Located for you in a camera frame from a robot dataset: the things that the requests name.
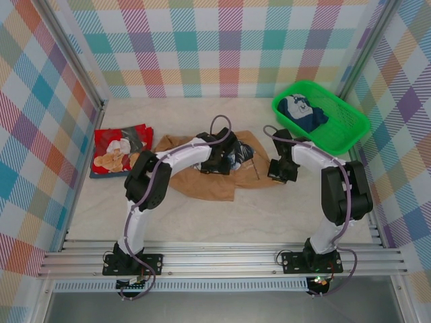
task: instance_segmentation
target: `tan fabric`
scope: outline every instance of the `tan fabric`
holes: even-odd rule
[[[229,176],[202,174],[199,170],[187,168],[170,179],[169,185],[195,199],[209,201],[233,201],[235,187],[264,188],[277,185],[267,177],[269,158],[261,143],[250,131],[235,132],[238,140],[250,145],[255,154],[242,163],[238,170],[231,170]],[[165,151],[189,142],[192,137],[163,136],[155,151]]]

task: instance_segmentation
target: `floor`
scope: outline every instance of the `floor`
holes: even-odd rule
[[[398,323],[389,277],[354,277],[324,299],[305,292],[157,293],[134,302],[116,293],[55,293],[45,323]]]
[[[102,128],[146,123],[154,144],[165,134],[194,135],[209,131],[212,118],[225,114],[233,131],[250,130],[268,155],[277,158],[262,128],[279,126],[266,98],[123,99],[109,102]],[[226,124],[221,120],[215,130]],[[116,240],[126,217],[124,178],[86,178],[69,239]],[[153,212],[146,240],[177,242],[304,242],[323,218],[318,174],[301,167],[298,181],[272,188],[237,189],[234,202],[190,199],[169,189]],[[342,242],[371,242],[365,219],[350,228]]]

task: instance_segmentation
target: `dark blue cloth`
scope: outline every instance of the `dark blue cloth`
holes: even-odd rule
[[[279,102],[277,109],[307,133],[328,121],[322,109],[313,108],[300,94],[286,96]]]

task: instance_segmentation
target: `marble surface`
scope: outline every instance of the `marble surface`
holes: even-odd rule
[[[162,135],[194,135],[209,131],[212,118],[225,114],[232,130],[250,130],[270,157],[277,158],[262,128],[279,126],[266,98],[168,98],[112,100],[102,128],[146,123],[154,128],[154,144]],[[225,126],[220,119],[215,131]],[[116,240],[126,217],[124,177],[86,178],[69,229],[69,239]],[[152,213],[146,240],[172,242],[304,242],[319,226],[320,176],[299,168],[298,181],[265,189],[236,189],[234,202],[190,199],[169,188]],[[343,242],[371,242],[365,219],[350,228]]]

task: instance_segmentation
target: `green plastic basket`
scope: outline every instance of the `green plastic basket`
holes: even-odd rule
[[[279,102],[291,94],[302,94],[311,106],[321,108],[329,117],[311,133],[307,133],[277,109]],[[312,81],[299,81],[275,97],[272,109],[277,121],[294,135],[309,138],[317,147],[332,155],[341,155],[348,151],[370,130],[367,117],[319,84]]]

